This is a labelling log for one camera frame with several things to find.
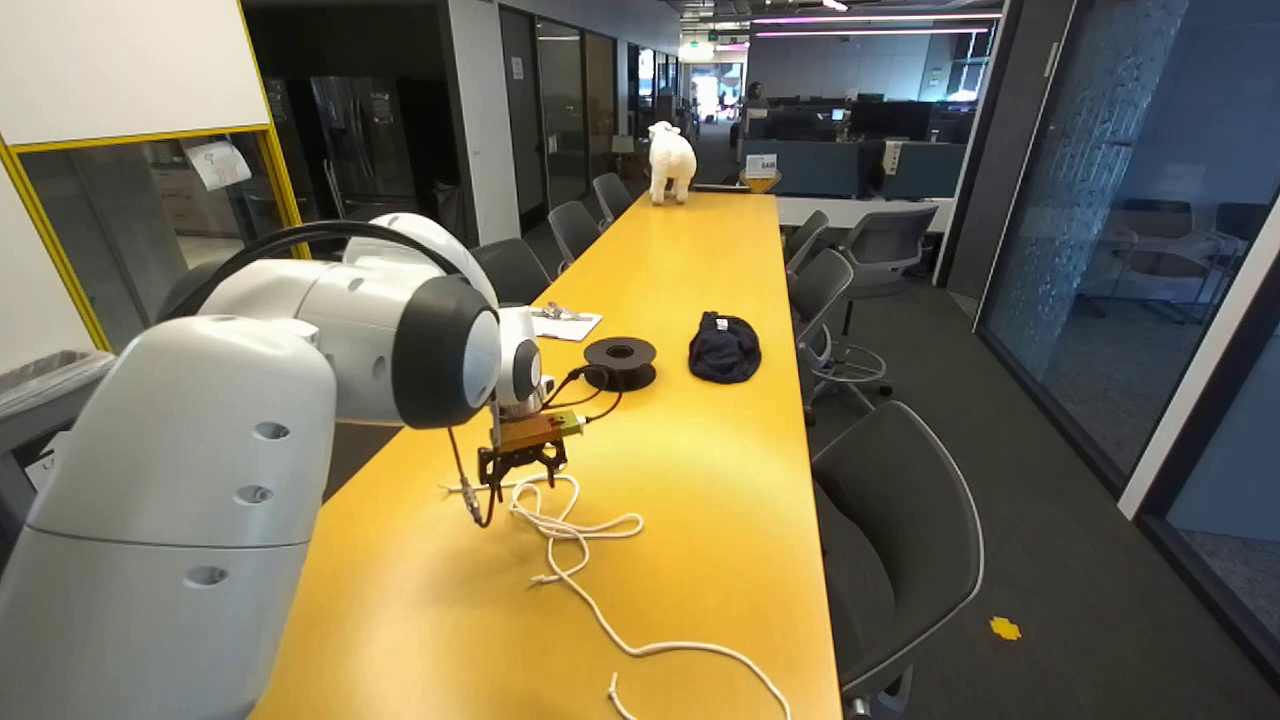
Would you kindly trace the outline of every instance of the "wire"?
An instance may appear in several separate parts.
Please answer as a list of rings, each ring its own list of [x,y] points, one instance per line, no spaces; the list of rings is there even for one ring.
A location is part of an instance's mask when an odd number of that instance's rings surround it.
[[[622,512],[614,521],[602,523],[573,523],[566,512],[581,499],[581,478],[558,471],[558,482],[566,482],[566,499],[556,517],[544,512],[544,490],[533,488],[526,478],[516,482],[516,490],[508,495],[508,512],[526,521],[541,537],[544,537],[544,559],[546,559],[546,575],[533,575],[533,584],[564,584],[581,603],[587,603],[593,619],[600,625],[600,633],[622,650],[622,656],[664,656],[664,650],[713,650],[723,658],[743,662],[765,686],[768,697],[784,708],[784,714],[791,720],[791,701],[775,686],[775,679],[743,650],[726,647],[726,642],[713,642],[713,638],[653,638],[653,642],[627,642],[614,625],[602,615],[600,601],[574,578],[574,573],[583,573],[593,563],[593,540],[630,540],[643,531],[643,517],[639,512]],[[581,559],[574,563],[558,563],[556,543],[574,543]],[[627,710],[627,703],[620,701],[614,686],[614,672],[606,679],[606,703],[622,714],[635,720],[635,710]]]
[[[552,406],[552,403],[556,403],[556,397],[558,397],[566,382],[574,382],[583,371],[587,371],[587,365],[581,365],[581,367],[564,371],[564,380],[552,387],[552,397],[546,397],[544,403]]]
[[[488,527],[490,523],[490,509],[495,509],[495,488],[488,488],[488,509],[481,512],[481,503],[477,503],[477,488],[472,488],[472,478],[468,478],[468,462],[465,462],[465,450],[454,448],[454,431],[447,428],[447,448],[451,448],[451,469],[454,469],[454,478],[459,478],[459,490],[465,490],[465,503],[468,503],[468,512],[472,512],[472,521],[481,523],[481,527]]]
[[[574,397],[574,399],[546,403],[546,406],[574,406],[574,403],[593,403],[595,397],[600,397],[600,387],[593,387],[593,397]]]
[[[610,403],[595,414],[583,414],[583,422],[600,422],[602,414],[610,414],[622,403],[627,392],[614,392]]]

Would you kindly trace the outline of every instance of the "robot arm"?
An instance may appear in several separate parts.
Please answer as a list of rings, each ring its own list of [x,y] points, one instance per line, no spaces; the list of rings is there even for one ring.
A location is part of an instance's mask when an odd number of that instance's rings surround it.
[[[541,414],[526,328],[500,318],[481,267],[454,267],[465,278],[368,250],[251,258],[216,274],[200,316],[136,336],[61,442],[0,575],[2,710],[246,714],[310,540],[333,422]],[[521,462],[533,442],[495,450]]]

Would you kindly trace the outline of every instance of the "long table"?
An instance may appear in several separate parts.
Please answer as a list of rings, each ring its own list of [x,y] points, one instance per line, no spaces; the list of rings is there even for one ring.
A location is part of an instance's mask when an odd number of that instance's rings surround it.
[[[643,517],[635,540],[593,543],[574,578],[627,642],[726,642],[795,714],[841,714],[770,195],[639,200],[544,301],[602,310],[593,341],[657,344],[657,382],[566,441],[583,490],[573,521]],[[708,306],[760,330],[747,382],[686,371]],[[544,341],[552,375],[581,355],[583,344]],[[468,462],[485,431],[485,414],[459,428]],[[622,656],[564,584],[533,584],[546,563],[523,521],[477,527],[451,488],[443,431],[401,431],[325,503],[257,714],[602,720],[610,679],[635,714],[784,714],[723,656]]]

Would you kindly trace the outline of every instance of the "gray chair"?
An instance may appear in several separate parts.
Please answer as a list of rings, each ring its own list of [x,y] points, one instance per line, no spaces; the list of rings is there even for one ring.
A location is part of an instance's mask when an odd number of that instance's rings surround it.
[[[533,305],[552,283],[552,273],[521,237],[481,245],[472,255],[481,258],[500,305]]]
[[[867,210],[841,249],[853,255],[861,283],[884,283],[905,274],[922,258],[922,240],[934,206],[906,206],[906,210]]]
[[[811,462],[845,708],[905,710],[913,650],[983,584],[983,523],[942,441],[875,403]]]
[[[593,175],[593,190],[595,190],[602,225],[614,225],[635,200],[614,171]]]
[[[795,348],[803,403],[811,403],[828,382],[861,392],[886,375],[886,359],[848,336],[855,286],[861,273],[853,255],[828,245],[823,228],[814,228],[786,273],[791,316],[801,328]]]
[[[581,250],[587,250],[600,237],[595,217],[587,210],[583,200],[564,200],[546,210],[556,249],[558,249],[558,264],[566,267]]]
[[[803,225],[786,237],[784,255],[786,255],[786,274],[803,264],[806,250],[814,250],[814,237],[828,233],[828,210],[806,210]]]
[[[1084,295],[1142,301],[1177,318],[1205,318],[1247,245],[1199,225],[1186,200],[1119,200]]]
[[[803,399],[828,382],[828,365],[834,359],[834,330],[841,310],[853,292],[853,258],[834,249],[811,250],[791,278],[791,322],[795,322],[795,350],[801,350],[801,382]]]

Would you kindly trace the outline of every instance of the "white figure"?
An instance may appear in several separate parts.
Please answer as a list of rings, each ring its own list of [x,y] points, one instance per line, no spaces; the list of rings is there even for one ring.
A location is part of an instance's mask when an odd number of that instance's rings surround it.
[[[684,205],[690,171],[696,156],[681,126],[669,120],[648,122],[648,200],[664,205],[673,188],[673,195]]]

